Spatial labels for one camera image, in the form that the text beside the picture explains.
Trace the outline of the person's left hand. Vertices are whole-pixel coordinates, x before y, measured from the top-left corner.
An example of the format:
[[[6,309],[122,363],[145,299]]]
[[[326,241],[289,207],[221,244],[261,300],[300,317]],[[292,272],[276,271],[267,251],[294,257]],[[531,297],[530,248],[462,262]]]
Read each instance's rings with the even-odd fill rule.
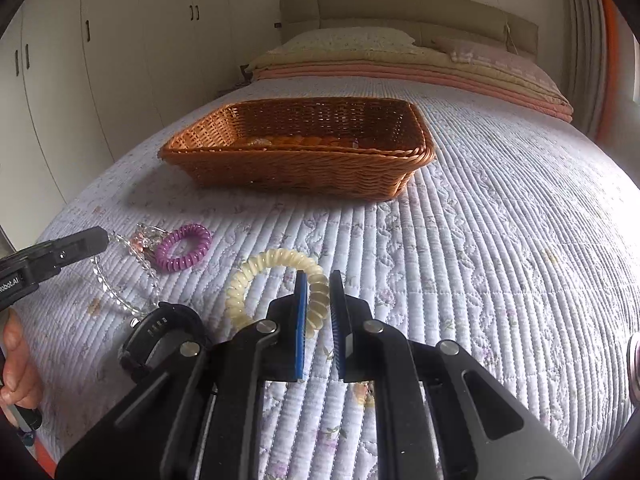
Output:
[[[6,309],[1,343],[6,356],[2,372],[1,407],[6,413],[10,405],[29,410],[38,408],[43,395],[42,381],[30,356],[21,319],[11,308]]]

